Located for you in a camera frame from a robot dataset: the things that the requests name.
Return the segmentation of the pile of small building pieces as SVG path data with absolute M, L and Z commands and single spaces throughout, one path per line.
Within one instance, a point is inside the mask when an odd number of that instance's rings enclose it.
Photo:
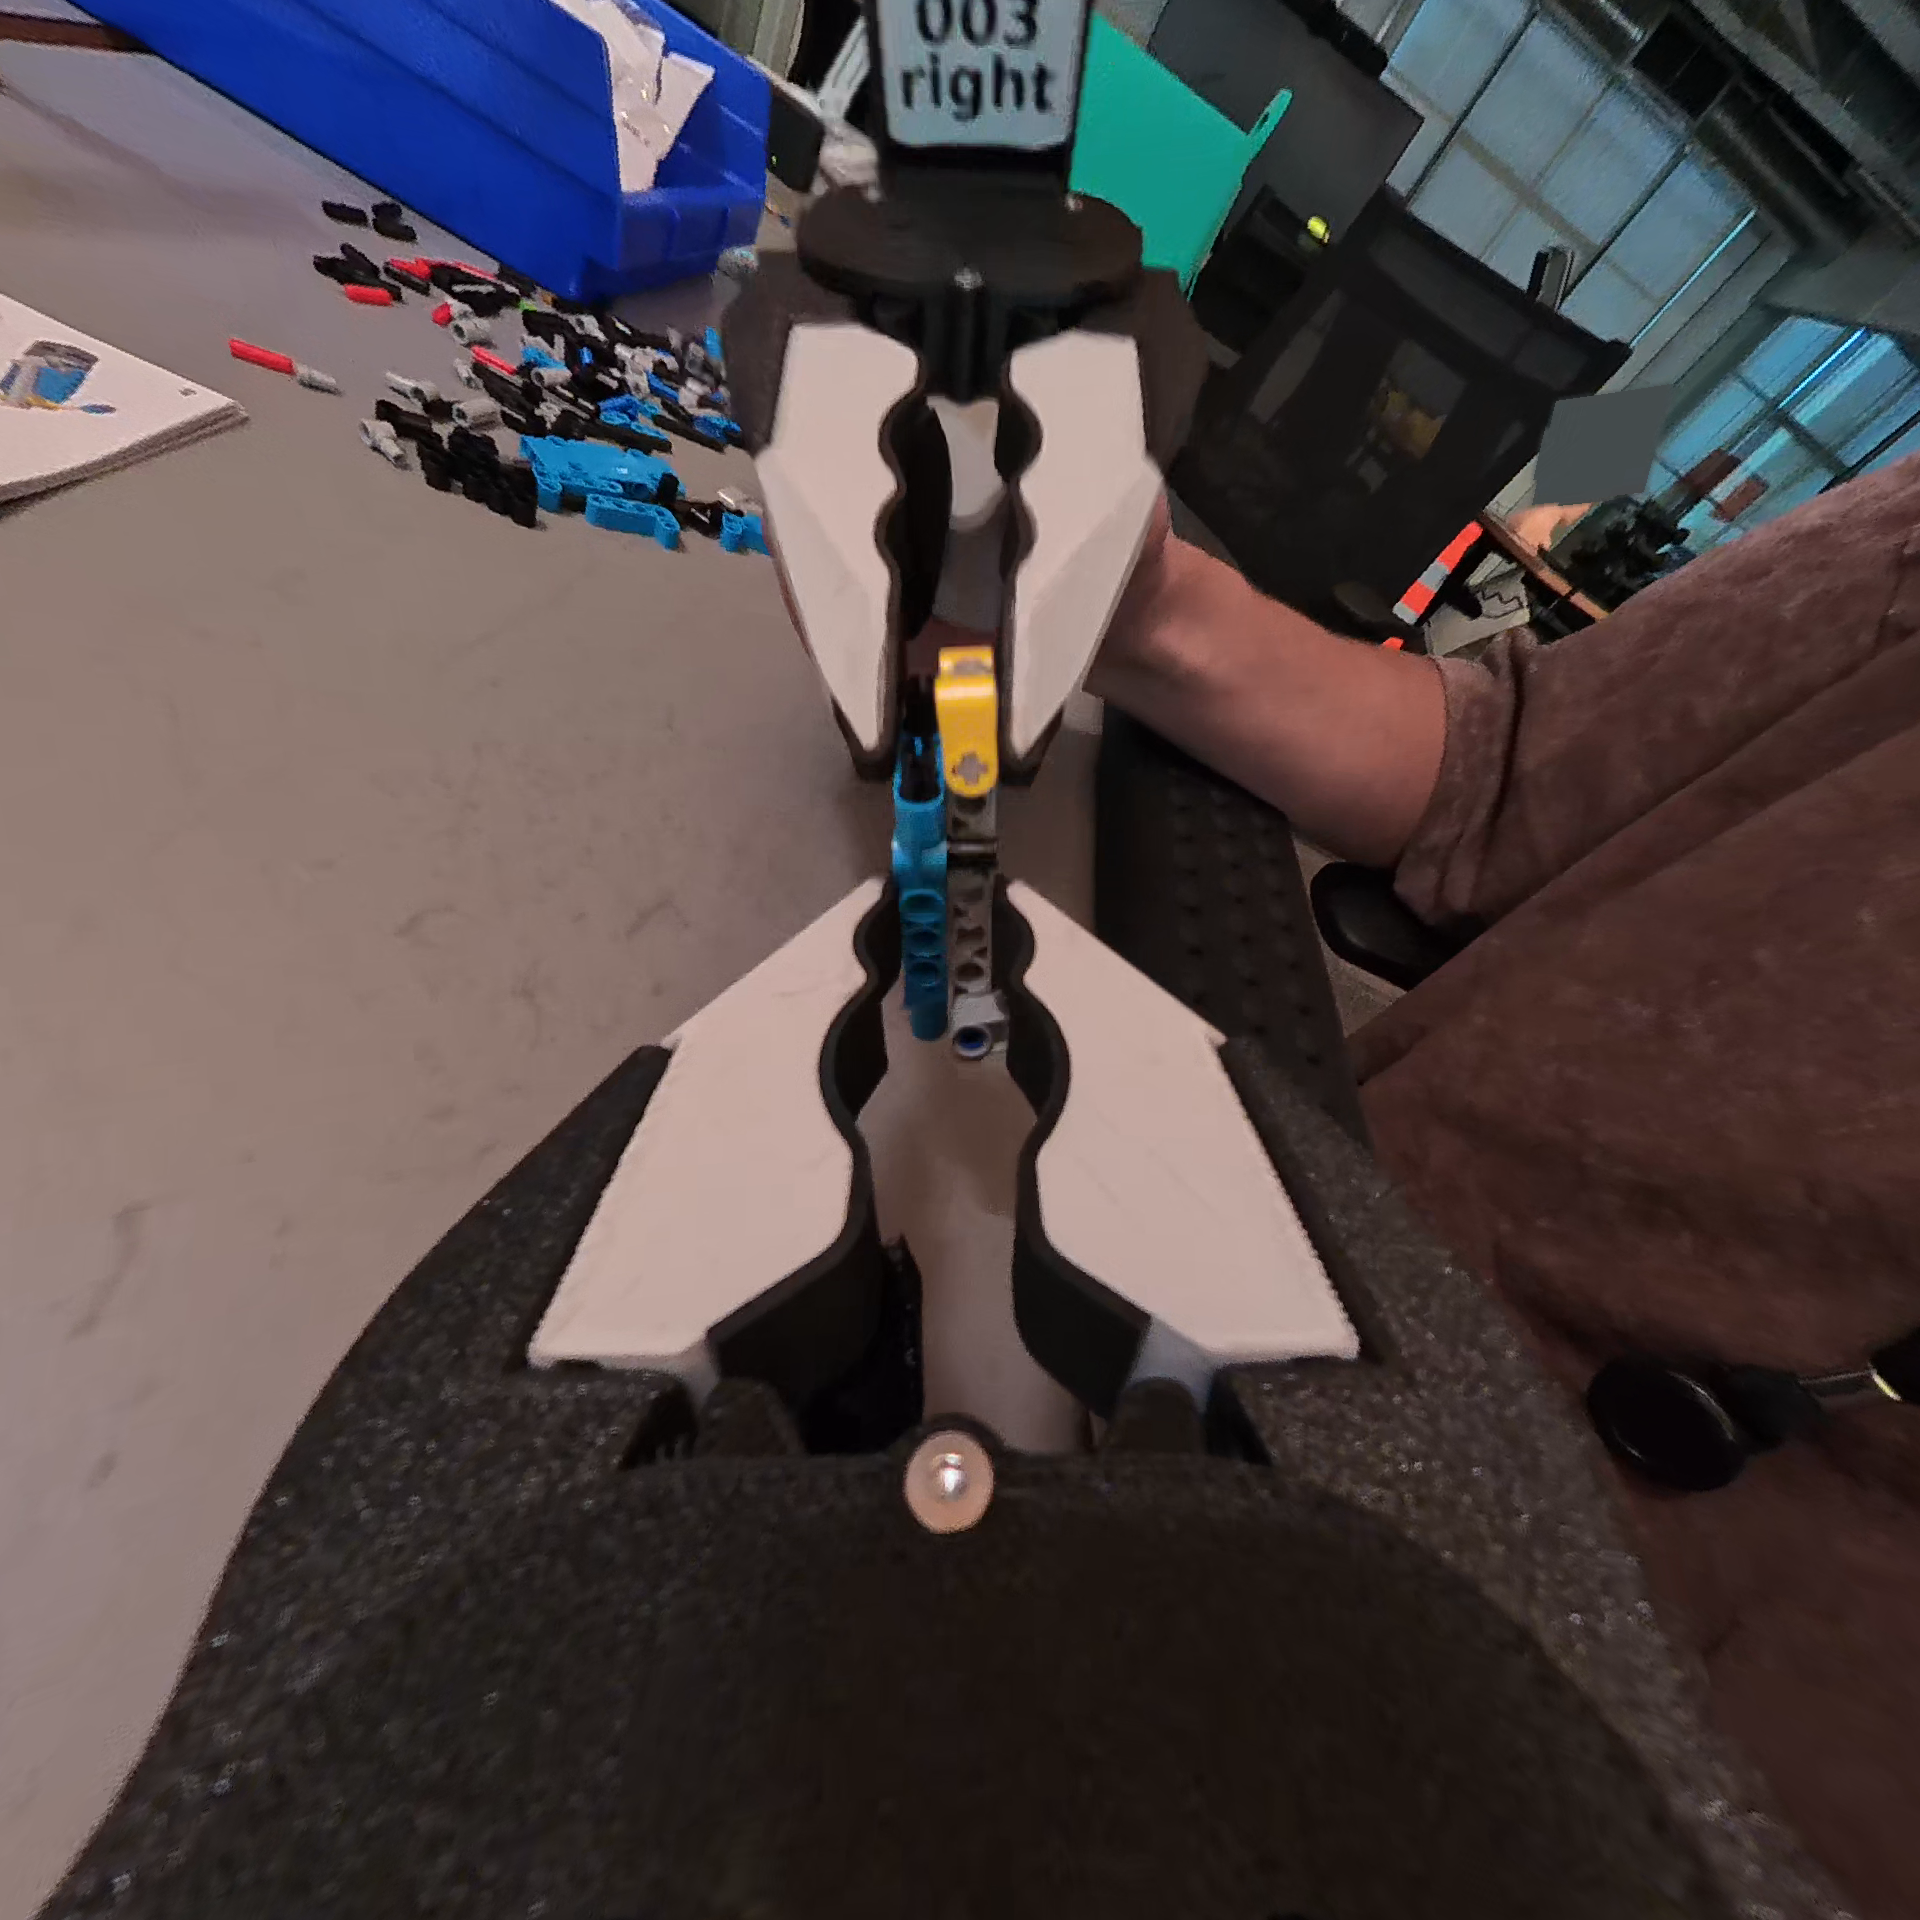
M 344 237 L 311 270 L 360 311 L 417 299 L 453 353 L 447 380 L 381 372 L 360 441 L 387 467 L 520 528 L 583 520 L 663 551 L 771 551 L 752 489 L 701 495 L 672 465 L 744 443 L 717 325 L 639 325 L 502 261 L 409 250 L 417 227 L 393 200 L 319 213 Z

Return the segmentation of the yellow connector piece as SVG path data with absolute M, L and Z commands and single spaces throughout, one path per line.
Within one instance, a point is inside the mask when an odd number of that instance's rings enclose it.
M 946 797 L 988 804 L 1000 782 L 1000 687 L 991 642 L 942 651 L 933 713 Z

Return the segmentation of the blue panel with black pins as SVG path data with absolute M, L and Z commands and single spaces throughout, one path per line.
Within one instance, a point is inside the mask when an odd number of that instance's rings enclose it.
M 892 777 L 892 884 L 903 936 L 903 1007 L 919 1040 L 942 1040 L 951 1013 L 946 931 L 946 780 L 933 678 L 903 693 Z

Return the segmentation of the blue plastic bin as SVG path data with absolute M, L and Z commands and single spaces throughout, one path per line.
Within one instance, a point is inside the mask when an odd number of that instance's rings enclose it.
M 767 75 L 672 2 L 711 71 L 653 188 L 623 188 L 610 55 L 559 2 L 81 2 L 153 55 L 570 299 L 710 277 L 757 242 Z

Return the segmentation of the black perforated pad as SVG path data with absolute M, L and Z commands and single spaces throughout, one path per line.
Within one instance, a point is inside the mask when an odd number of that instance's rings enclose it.
M 1370 1144 L 1287 817 L 1118 708 L 1101 716 L 1090 913 L 1128 962 Z

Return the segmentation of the instruction booklet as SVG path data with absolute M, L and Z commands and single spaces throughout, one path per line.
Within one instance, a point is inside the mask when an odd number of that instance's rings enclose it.
M 5 507 L 248 422 L 215 390 L 5 297 Z

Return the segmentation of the clear plastic bag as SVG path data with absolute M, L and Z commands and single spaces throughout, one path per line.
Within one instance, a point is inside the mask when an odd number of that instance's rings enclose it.
M 672 53 L 663 25 L 626 2 L 583 5 L 583 21 L 601 37 L 610 66 L 622 193 L 649 193 L 660 162 L 672 157 L 694 109 L 701 105 L 717 80 L 717 68 Z

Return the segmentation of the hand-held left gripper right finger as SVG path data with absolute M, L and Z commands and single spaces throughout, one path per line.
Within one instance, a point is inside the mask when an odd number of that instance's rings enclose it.
M 1224 1036 L 1026 882 L 1004 884 L 1019 1149 L 1017 1326 L 1090 1417 L 1139 1382 L 1356 1362 L 1358 1330 L 1224 1060 Z

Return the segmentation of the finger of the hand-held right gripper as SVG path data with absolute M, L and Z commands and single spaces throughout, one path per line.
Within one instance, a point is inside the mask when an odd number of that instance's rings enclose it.
M 1013 482 L 1000 627 L 1004 766 L 1030 777 L 1136 572 L 1163 474 L 1128 334 L 1072 330 L 1017 349 L 1005 398 L 1038 436 Z
M 755 457 L 767 535 L 859 771 L 898 740 L 903 498 L 892 433 L 919 394 L 919 356 L 859 324 L 795 324 L 771 431 Z

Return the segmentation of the black monitor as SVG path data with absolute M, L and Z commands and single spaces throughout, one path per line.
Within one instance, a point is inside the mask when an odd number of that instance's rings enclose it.
M 1148 50 L 1245 131 L 1290 96 L 1238 205 L 1270 193 L 1301 220 L 1345 227 L 1423 127 L 1383 80 L 1386 53 L 1334 2 L 1166 2 Z

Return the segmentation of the person's right forearm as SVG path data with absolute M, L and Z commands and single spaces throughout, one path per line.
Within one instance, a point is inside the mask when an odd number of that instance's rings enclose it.
M 1916 457 L 1479 663 L 1343 639 L 1166 539 L 1094 689 L 1389 867 L 1427 923 L 1688 856 L 1707 895 L 1916 921 Z

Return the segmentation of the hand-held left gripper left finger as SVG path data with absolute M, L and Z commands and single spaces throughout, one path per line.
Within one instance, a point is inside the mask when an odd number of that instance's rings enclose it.
M 920 1424 L 920 1278 L 882 1237 L 859 1129 L 898 972 L 898 891 L 865 879 L 639 1050 L 639 1116 L 528 1334 L 532 1370 L 649 1370 L 694 1406 L 755 1382 L 818 1454 Z

